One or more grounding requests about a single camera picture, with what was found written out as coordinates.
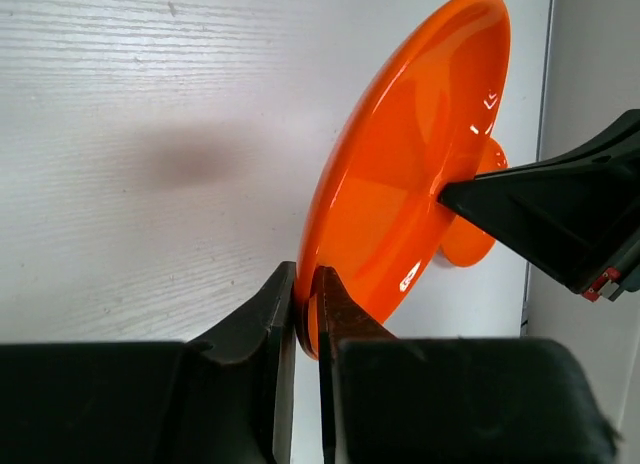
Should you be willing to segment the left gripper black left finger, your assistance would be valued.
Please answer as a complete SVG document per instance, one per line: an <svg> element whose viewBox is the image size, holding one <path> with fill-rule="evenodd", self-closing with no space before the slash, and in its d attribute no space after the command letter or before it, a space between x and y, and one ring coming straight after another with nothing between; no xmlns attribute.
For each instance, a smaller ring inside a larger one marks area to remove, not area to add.
<svg viewBox="0 0 640 464"><path fill-rule="evenodd" d="M5 463L286 463L295 266L187 341L5 344Z"/></svg>

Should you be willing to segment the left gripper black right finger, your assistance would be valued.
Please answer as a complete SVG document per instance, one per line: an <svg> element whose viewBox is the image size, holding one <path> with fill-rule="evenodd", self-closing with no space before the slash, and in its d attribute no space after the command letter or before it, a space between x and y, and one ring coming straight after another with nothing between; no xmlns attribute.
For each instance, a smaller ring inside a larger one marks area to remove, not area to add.
<svg viewBox="0 0 640 464"><path fill-rule="evenodd" d="M328 463L613 463L618 434L563 345L398 338L317 269Z"/></svg>

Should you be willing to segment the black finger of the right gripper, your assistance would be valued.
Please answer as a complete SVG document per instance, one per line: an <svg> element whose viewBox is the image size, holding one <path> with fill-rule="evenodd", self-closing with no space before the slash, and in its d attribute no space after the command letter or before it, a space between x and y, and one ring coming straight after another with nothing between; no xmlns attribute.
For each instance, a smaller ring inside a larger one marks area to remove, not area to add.
<svg viewBox="0 0 640 464"><path fill-rule="evenodd" d="M446 185L439 202L571 292L639 289L639 112L530 165Z"/></svg>

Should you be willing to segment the orange plate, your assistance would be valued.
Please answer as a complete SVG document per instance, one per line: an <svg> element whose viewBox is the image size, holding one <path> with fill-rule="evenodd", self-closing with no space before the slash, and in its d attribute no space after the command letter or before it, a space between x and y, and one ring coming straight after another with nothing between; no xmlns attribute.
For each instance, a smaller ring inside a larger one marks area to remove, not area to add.
<svg viewBox="0 0 640 464"><path fill-rule="evenodd" d="M343 128L309 208L293 292L304 352L318 354L313 276L335 269L384 322L454 216L448 183L473 178L503 95L511 26L503 0L450 0L394 51Z"/></svg>
<svg viewBox="0 0 640 464"><path fill-rule="evenodd" d="M501 145L489 137L484 146L477 174L505 170L508 167L506 154ZM495 239L456 216L440 243L440 252L450 264L457 267L470 267L480 262L492 249Z"/></svg>

